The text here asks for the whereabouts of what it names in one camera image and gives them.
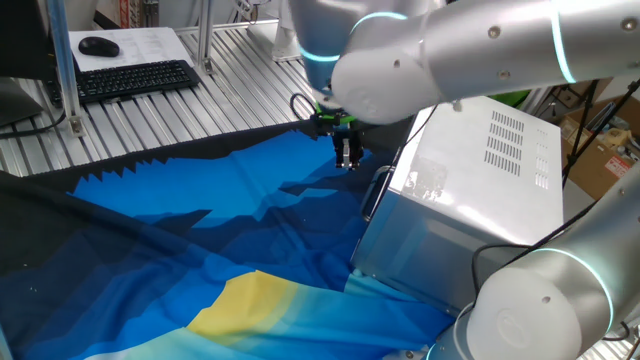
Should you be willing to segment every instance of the metal grating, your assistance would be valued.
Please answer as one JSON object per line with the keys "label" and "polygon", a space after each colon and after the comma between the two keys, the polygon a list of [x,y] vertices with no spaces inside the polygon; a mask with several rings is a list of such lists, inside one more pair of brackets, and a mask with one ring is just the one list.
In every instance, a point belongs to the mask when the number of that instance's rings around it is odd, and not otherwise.
{"label": "metal grating", "polygon": [[487,139],[487,147],[496,150],[504,155],[512,157],[516,160],[522,160],[522,150],[515,146],[509,145],[504,141],[500,141],[494,137],[489,136],[489,138]]}
{"label": "metal grating", "polygon": [[524,133],[524,123],[522,121],[518,121],[512,117],[509,117],[507,115],[501,114],[497,111],[493,112],[493,116],[492,119],[497,122],[500,123],[502,125],[505,125],[511,129],[517,130],[521,133]]}
{"label": "metal grating", "polygon": [[520,165],[514,161],[508,160],[491,151],[485,151],[484,162],[491,164],[499,169],[509,172],[513,175],[520,176]]}
{"label": "metal grating", "polygon": [[536,158],[536,169],[544,173],[549,173],[549,162],[542,158]]}
{"label": "metal grating", "polygon": [[[136,151],[297,121],[289,98],[311,96],[302,62],[275,63],[246,34],[246,25],[214,27],[215,73],[199,72],[197,87],[167,91],[117,103],[84,106],[87,136],[74,138],[65,122],[47,133],[0,140],[0,170],[29,176],[108,160]],[[191,54],[197,29],[176,31]],[[0,129],[0,133],[44,127],[60,110],[49,103],[39,82],[18,80],[45,112]],[[302,116],[312,109],[296,104]]]}
{"label": "metal grating", "polygon": [[538,153],[538,155],[547,156],[549,155],[549,148],[544,144],[537,143],[536,152]]}
{"label": "metal grating", "polygon": [[578,360],[622,360],[626,359],[633,344],[629,341],[600,341],[587,350]]}
{"label": "metal grating", "polygon": [[543,189],[549,189],[549,178],[546,175],[536,173],[536,185]]}
{"label": "metal grating", "polygon": [[523,140],[522,135],[517,134],[514,131],[508,130],[500,125],[492,123],[491,127],[489,128],[489,132],[500,138],[508,140],[516,145],[522,145],[522,140]]}

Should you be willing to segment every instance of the computer mouse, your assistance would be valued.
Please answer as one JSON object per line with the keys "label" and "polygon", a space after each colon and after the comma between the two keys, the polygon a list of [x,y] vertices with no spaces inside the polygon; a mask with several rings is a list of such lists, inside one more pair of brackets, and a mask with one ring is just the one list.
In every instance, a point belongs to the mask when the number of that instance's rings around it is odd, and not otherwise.
{"label": "computer mouse", "polygon": [[116,57],[120,54],[120,47],[111,40],[97,36],[82,39],[78,45],[81,53],[91,56]]}

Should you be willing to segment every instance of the white paper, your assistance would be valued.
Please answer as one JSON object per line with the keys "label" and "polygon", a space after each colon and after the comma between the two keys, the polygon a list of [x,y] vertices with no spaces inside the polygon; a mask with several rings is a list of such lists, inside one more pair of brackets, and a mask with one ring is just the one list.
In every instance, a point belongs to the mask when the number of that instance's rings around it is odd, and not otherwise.
{"label": "white paper", "polygon": [[[120,54],[113,58],[84,55],[78,45],[89,36],[113,41],[120,47]],[[186,60],[193,66],[189,53],[171,28],[70,31],[69,40],[82,72],[167,60]]]}

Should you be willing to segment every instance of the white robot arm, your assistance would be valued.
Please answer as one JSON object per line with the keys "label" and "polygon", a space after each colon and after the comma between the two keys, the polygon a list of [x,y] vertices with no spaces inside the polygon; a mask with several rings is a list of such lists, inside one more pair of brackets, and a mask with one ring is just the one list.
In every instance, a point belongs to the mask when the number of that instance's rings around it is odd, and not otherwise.
{"label": "white robot arm", "polygon": [[387,124],[441,102],[640,71],[637,0],[462,0],[429,11],[441,5],[291,2],[312,87]]}
{"label": "white robot arm", "polygon": [[[640,75],[640,0],[296,0],[317,100],[389,124],[457,99]],[[493,274],[428,360],[574,360],[640,301],[640,165]]]}

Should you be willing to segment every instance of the white wall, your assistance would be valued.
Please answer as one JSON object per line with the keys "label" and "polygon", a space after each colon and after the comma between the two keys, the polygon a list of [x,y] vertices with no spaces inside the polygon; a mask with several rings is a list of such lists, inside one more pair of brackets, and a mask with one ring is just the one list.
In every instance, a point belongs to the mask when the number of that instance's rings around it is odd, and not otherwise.
{"label": "white wall", "polygon": [[[609,84],[609,86],[607,86],[607,88],[604,90],[602,95],[600,95],[598,101],[607,100],[616,96],[626,94],[629,84],[631,84],[632,81],[637,81],[638,79],[640,79],[640,71],[635,75],[619,76],[614,78],[613,81],[611,81],[611,84]],[[636,99],[640,100],[640,90],[636,91],[633,96]]]}
{"label": "white wall", "polygon": [[[67,26],[71,31],[93,30],[93,16],[98,0],[64,0],[67,12]],[[44,28],[49,29],[46,0],[38,0]]]}
{"label": "white wall", "polygon": [[[183,28],[195,26],[199,17],[202,0],[161,0],[160,26]],[[213,2],[213,23],[226,24],[233,4],[231,0],[215,0]]]}

